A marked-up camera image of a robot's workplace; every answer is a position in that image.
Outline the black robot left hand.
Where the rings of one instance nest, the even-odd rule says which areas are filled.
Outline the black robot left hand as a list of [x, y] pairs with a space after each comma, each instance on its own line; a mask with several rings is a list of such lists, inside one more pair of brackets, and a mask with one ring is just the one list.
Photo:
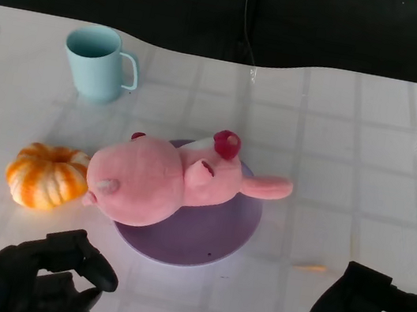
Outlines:
[[117, 288], [115, 271], [83, 229], [0, 250], [0, 312], [90, 312]]

